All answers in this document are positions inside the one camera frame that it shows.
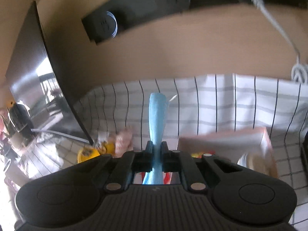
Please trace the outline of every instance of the black object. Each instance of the black object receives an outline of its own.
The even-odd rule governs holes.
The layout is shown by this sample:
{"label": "black object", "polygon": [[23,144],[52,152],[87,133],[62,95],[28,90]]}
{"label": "black object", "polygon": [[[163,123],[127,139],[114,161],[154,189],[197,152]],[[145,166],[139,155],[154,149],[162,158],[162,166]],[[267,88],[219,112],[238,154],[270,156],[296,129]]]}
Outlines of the black object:
{"label": "black object", "polygon": [[[214,6],[251,0],[109,0],[90,12],[82,23],[90,41],[96,44],[118,33],[166,15],[202,6]],[[308,0],[264,0],[265,3],[307,9]]]}
{"label": "black object", "polygon": [[163,170],[178,172],[181,184],[132,184],[151,170],[149,141],[144,151],[95,157],[24,185],[15,198],[26,221],[18,231],[295,230],[288,184],[214,155],[191,158],[165,142],[161,150]]}
{"label": "black object", "polygon": [[75,110],[66,100],[46,49],[36,2],[33,2],[19,32],[6,79],[16,104],[10,119],[16,130],[28,135],[50,132],[92,144],[93,140]]}

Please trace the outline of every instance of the brown wall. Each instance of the brown wall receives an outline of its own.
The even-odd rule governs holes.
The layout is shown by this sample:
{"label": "brown wall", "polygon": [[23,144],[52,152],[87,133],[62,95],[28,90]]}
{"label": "brown wall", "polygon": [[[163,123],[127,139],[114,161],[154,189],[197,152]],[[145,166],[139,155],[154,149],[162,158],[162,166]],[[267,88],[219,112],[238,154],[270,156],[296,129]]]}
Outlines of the brown wall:
{"label": "brown wall", "polygon": [[33,0],[0,0],[0,108],[12,99],[5,73],[21,25]]}
{"label": "brown wall", "polygon": [[[52,60],[75,98],[95,85],[150,78],[239,73],[289,79],[295,54],[255,8],[196,9],[153,21],[96,46],[81,18],[107,0],[40,0]],[[308,12],[270,11],[308,57]]]}

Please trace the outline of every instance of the silver screw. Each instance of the silver screw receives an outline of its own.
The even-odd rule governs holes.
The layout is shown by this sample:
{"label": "silver screw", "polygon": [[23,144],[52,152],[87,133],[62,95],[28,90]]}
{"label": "silver screw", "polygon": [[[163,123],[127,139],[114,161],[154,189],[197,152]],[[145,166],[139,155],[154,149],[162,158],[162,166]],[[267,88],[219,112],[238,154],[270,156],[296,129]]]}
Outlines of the silver screw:
{"label": "silver screw", "polygon": [[106,186],[106,189],[110,191],[119,190],[121,188],[121,185],[119,183],[109,183]]}
{"label": "silver screw", "polygon": [[206,188],[206,186],[203,183],[200,183],[200,182],[195,182],[195,183],[191,184],[190,187],[191,187],[191,189],[197,190],[197,191],[200,191],[200,190],[203,190],[203,189]]}

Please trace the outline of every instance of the ribbed black surface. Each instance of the ribbed black surface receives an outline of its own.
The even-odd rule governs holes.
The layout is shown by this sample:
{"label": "ribbed black surface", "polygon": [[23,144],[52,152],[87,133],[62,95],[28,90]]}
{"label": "ribbed black surface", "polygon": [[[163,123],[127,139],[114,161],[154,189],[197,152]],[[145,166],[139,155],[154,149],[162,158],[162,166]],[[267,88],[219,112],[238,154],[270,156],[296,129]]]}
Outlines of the ribbed black surface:
{"label": "ribbed black surface", "polygon": [[[19,230],[47,229],[25,224]],[[54,230],[287,231],[295,229],[288,224],[254,228],[233,223],[218,214],[204,195],[190,194],[181,185],[131,185],[123,194],[107,196],[99,209],[87,219]]]}

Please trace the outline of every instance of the light blue cloth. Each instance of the light blue cloth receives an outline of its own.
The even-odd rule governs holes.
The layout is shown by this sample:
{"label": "light blue cloth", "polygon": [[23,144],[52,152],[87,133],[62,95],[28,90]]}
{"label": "light blue cloth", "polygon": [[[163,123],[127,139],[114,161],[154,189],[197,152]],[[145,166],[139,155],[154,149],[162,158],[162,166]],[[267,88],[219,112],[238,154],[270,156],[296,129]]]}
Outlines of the light blue cloth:
{"label": "light blue cloth", "polygon": [[152,93],[149,104],[150,139],[153,143],[153,169],[146,173],[143,184],[164,184],[161,164],[161,141],[166,125],[169,101],[164,94]]}

